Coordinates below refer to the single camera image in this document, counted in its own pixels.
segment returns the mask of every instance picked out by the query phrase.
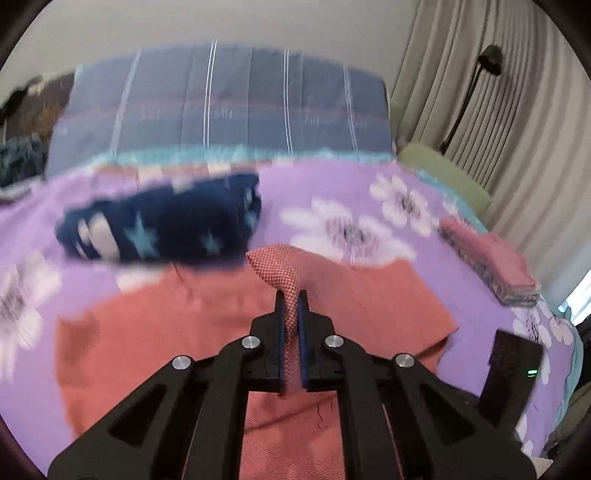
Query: pink cloth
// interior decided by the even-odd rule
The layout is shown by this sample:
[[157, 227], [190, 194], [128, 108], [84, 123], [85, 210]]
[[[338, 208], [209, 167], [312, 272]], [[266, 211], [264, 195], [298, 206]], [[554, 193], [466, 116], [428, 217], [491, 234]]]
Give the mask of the pink cloth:
[[57, 377], [76, 434], [85, 432], [176, 355], [202, 359], [248, 333], [285, 294], [287, 394], [249, 396], [241, 478], [344, 478], [334, 393], [308, 394], [299, 380], [296, 301], [332, 318], [337, 333], [369, 353], [409, 352], [434, 371], [456, 325], [406, 261], [339, 265], [285, 245], [248, 254], [233, 271], [172, 269], [158, 283], [118, 296], [57, 331]]
[[471, 257], [485, 263], [502, 284], [511, 286], [514, 291], [536, 290], [537, 282], [531, 276], [523, 255], [497, 234], [480, 234], [454, 217], [443, 218], [439, 227]]

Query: stacked folded cloth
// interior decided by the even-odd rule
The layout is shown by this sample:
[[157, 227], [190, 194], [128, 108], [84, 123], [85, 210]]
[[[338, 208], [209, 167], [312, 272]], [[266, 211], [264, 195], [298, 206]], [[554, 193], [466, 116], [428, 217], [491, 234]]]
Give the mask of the stacked folded cloth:
[[480, 234], [454, 217], [439, 223], [441, 236], [478, 273], [505, 306], [533, 307], [541, 286], [525, 258], [495, 233]]

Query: green cushion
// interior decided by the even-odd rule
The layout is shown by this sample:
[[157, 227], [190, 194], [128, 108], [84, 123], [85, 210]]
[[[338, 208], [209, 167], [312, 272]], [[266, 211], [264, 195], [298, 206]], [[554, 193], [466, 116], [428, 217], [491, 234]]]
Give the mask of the green cushion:
[[435, 150], [410, 143], [398, 154], [403, 165], [425, 170], [452, 188], [476, 212], [482, 214], [492, 202], [488, 192]]

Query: purple bedsheet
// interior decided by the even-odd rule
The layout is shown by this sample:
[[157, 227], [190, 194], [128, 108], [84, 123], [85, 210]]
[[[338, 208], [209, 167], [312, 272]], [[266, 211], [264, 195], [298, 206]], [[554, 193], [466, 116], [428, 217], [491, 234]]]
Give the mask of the purple bedsheet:
[[[454, 213], [453, 205], [398, 164], [286, 163], [262, 169], [260, 177], [263, 212], [251, 248], [291, 243], [336, 261], [412, 262], [459, 325], [439, 366], [443, 380], [479, 394], [498, 328], [544, 343], [544, 364], [518, 428], [524, 451], [541, 451], [570, 372], [572, 327], [557, 323], [543, 303], [512, 310], [496, 301], [438, 237], [437, 221]], [[0, 307], [0, 413], [45, 473], [72, 440], [54, 374], [57, 317], [157, 280], [160, 272], [67, 258], [54, 226], [64, 210], [137, 188], [131, 179], [71, 174], [0, 209], [0, 280], [9, 300]]]

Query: metal screw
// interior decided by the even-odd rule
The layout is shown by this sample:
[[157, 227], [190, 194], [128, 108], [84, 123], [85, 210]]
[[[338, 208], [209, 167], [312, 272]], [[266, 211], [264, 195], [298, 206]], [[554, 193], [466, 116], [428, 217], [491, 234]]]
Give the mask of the metal screw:
[[399, 353], [394, 361], [396, 365], [402, 368], [409, 368], [414, 365], [414, 357], [408, 353]]
[[343, 340], [343, 337], [341, 337], [339, 335], [329, 335], [328, 337], [326, 337], [324, 339], [324, 342], [326, 343], [327, 346], [329, 346], [331, 348], [338, 348], [340, 346], [343, 346], [343, 343], [345, 341]]
[[244, 348], [256, 348], [261, 344], [261, 339], [254, 335], [249, 335], [242, 339], [242, 346]]
[[176, 370], [185, 370], [186, 368], [189, 367], [189, 365], [191, 365], [191, 359], [188, 356], [180, 355], [180, 356], [174, 357], [173, 367]]

